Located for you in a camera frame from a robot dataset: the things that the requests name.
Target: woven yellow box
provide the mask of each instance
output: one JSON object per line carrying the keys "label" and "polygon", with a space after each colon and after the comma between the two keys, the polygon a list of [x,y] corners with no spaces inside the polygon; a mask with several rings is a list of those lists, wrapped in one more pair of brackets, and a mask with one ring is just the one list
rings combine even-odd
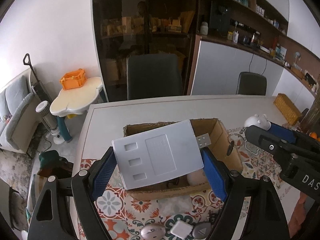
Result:
{"label": "woven yellow box", "polygon": [[279,93],[273,103],[280,110],[290,125],[295,125],[298,119],[301,117],[301,113],[298,108],[285,94]]}

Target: patterned tablecloth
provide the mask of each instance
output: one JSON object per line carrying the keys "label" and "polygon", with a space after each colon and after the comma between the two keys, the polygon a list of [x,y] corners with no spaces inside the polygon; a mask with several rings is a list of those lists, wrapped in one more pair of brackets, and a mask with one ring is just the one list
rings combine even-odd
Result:
{"label": "patterned tablecloth", "polygon": [[[239,132],[240,128],[228,130]],[[277,190],[281,189],[280,199],[287,194],[290,185],[279,177],[280,166],[273,160],[272,155],[262,149],[245,142],[239,149],[243,162],[244,177],[259,179],[268,175]],[[83,159],[81,169],[89,169],[95,159]],[[166,227],[165,240],[179,240],[169,233],[172,226],[182,220],[191,225],[201,221],[207,221],[209,210],[219,212],[223,202],[217,198],[212,190],[201,191],[196,194],[140,201],[126,194],[118,167],[116,167],[109,184],[102,197],[96,201],[99,215],[109,231],[111,237],[117,240],[141,240],[140,229],[149,223],[159,222]],[[247,215],[249,197],[245,198],[240,219]],[[80,239],[86,239],[81,224],[78,220]]]}

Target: blue gripper pad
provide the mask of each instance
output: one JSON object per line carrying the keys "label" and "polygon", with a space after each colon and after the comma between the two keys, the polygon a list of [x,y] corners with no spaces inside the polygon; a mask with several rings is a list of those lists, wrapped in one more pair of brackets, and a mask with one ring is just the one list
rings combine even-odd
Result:
{"label": "blue gripper pad", "polygon": [[93,170],[89,170],[89,187],[91,190],[91,199],[96,201],[98,197],[103,195],[117,165],[113,147],[109,147],[101,160],[95,161],[93,165],[95,165]]}
{"label": "blue gripper pad", "polygon": [[275,123],[271,123],[271,127],[268,130],[269,133],[286,140],[288,143],[294,144],[296,142],[296,138],[293,135],[292,130],[284,128],[280,125],[277,125]]}
{"label": "blue gripper pad", "polygon": [[200,149],[200,152],[201,152],[202,161],[204,165],[203,170],[209,181],[212,191],[218,198],[220,198],[222,201],[225,201],[228,197],[228,194],[226,191],[227,178],[224,178],[220,174],[218,167],[213,162],[213,160],[215,161],[217,160],[215,159],[212,152],[207,147]]}

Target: orange plastic crate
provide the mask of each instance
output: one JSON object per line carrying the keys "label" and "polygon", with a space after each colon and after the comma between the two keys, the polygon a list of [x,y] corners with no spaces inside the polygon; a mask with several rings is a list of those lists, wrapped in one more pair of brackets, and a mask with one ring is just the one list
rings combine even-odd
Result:
{"label": "orange plastic crate", "polygon": [[79,68],[76,71],[66,73],[61,79],[60,83],[64,90],[79,88],[84,85],[87,77],[85,76],[85,70]]}

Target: silver screw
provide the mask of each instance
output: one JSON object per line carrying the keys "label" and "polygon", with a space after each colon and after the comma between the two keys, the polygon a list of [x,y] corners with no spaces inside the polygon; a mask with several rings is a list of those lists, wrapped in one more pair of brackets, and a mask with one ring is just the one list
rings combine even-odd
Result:
{"label": "silver screw", "polygon": [[235,171],[235,170],[230,171],[230,174],[231,174],[232,177],[238,177],[239,176],[239,172]]}
{"label": "silver screw", "polygon": [[81,170],[81,171],[79,171],[79,176],[81,176],[81,177],[83,177],[83,176],[85,176],[85,175],[87,175],[87,170]]}
{"label": "silver screw", "polygon": [[262,176],[262,179],[265,181],[265,182],[268,182],[270,181],[270,178],[266,175]]}
{"label": "silver screw", "polygon": [[49,181],[49,182],[53,182],[55,179],[56,179],[55,176],[50,176],[50,177],[48,178],[48,181]]}

